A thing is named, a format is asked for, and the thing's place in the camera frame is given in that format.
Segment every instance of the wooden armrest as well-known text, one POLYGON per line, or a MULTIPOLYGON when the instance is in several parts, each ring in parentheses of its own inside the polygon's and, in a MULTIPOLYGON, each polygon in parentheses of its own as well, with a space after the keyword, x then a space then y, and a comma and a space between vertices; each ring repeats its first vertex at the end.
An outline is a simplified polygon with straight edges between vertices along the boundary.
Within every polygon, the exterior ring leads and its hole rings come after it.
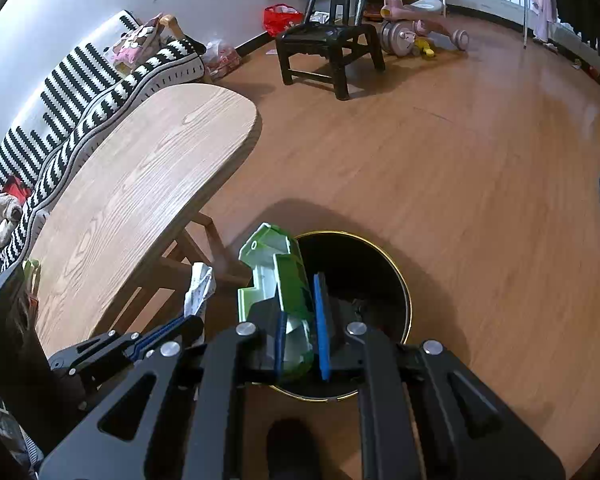
POLYGON ((170 29, 176 40, 183 40, 185 38, 184 32, 180 28, 180 25, 178 25, 178 20, 172 14, 165 14, 161 17, 160 24, 170 29))

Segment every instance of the striped sofa cover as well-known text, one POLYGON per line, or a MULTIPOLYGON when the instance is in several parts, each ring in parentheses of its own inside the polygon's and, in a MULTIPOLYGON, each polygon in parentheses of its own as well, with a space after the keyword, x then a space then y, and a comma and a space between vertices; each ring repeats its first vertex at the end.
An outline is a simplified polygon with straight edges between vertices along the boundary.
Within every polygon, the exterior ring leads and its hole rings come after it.
MULTIPOLYGON (((114 28, 122 24, 121 34, 138 26, 125 11, 109 22, 114 28)), ((106 61, 102 46, 94 43, 87 40, 76 47, 45 79, 40 131, 15 121, 0 145, 0 191, 11 174, 32 189, 22 220, 0 254, 0 270, 27 257, 71 179, 128 113, 160 88, 204 75, 196 51, 200 44, 187 38, 172 41, 125 77, 106 61)))

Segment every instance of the gold rim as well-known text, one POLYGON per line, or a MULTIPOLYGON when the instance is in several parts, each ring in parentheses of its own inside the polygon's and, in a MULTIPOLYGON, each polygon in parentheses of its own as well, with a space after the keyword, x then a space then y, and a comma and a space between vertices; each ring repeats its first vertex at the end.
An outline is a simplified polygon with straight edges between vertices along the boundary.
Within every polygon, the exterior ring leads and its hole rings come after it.
MULTIPOLYGON (((345 236, 350 236, 351 238, 360 240, 361 242, 364 242, 365 244, 372 246, 376 251, 378 251, 380 254, 382 254, 382 256, 384 256, 384 259, 387 260, 390 263, 390 265, 394 268, 394 271, 398 275, 398 277, 400 277, 400 282, 402 283, 404 291, 406 292, 407 303, 408 303, 408 307, 409 307, 408 308, 409 319, 405 320, 404 332, 402 332, 401 344, 404 345, 407 342, 407 338, 409 337, 409 332, 411 332, 411 317, 413 314, 411 312, 412 311, 411 292, 409 290, 409 286, 407 285, 407 281, 404 279, 404 276, 402 275, 402 273, 400 272, 400 269, 398 268, 398 265, 394 262, 392 257, 389 256, 389 254, 382 247, 377 246, 375 243, 373 243, 370 240, 367 240, 366 238, 363 238, 362 236, 358 236, 353 233, 348 233, 346 231, 310 231, 308 233, 302 233, 301 235, 298 235, 296 238, 304 238, 306 236, 311 236, 311 235, 325 235, 325 234, 345 235, 345 236)), ((286 396, 292 397, 294 399, 304 400, 305 402, 330 402, 330 401, 333 402, 333 399, 344 400, 344 399, 349 399, 349 397, 353 397, 358 394, 358 391, 356 390, 355 392, 351 392, 346 395, 342 395, 342 396, 338 396, 338 397, 329 397, 329 398, 325 398, 325 399, 312 399, 311 397, 303 397, 303 396, 293 394, 291 392, 283 390, 282 388, 279 388, 278 386, 272 386, 272 388, 274 390, 276 390, 277 392, 280 392, 281 394, 285 394, 286 396)))

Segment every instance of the children's ride-on toy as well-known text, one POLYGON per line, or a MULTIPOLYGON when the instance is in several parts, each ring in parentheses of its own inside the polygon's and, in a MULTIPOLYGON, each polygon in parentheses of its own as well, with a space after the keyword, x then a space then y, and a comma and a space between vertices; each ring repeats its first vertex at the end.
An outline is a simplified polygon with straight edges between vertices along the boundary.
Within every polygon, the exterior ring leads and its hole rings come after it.
POLYGON ((450 32, 446 27, 446 0, 418 0, 412 4, 384 0, 380 15, 384 18, 380 43, 389 54, 406 56, 413 50, 416 36, 430 32, 448 36, 459 50, 466 50, 469 45, 469 34, 465 30, 450 32))

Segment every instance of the toy wheel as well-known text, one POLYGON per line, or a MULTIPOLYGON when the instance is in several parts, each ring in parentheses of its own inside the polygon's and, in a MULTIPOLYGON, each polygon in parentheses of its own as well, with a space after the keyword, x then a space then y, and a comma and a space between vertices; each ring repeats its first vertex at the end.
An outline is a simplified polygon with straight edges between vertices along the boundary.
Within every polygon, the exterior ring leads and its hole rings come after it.
POLYGON ((393 22, 384 22, 380 29, 380 47, 388 54, 393 54, 391 50, 391 44, 389 43, 389 31, 394 26, 393 22))
POLYGON ((416 35, 409 29, 405 22, 395 22, 389 31, 391 50, 398 57, 406 56, 413 49, 416 35))
POLYGON ((451 36, 451 41, 458 50, 467 50, 467 47, 469 47, 469 34, 466 30, 455 30, 451 36))

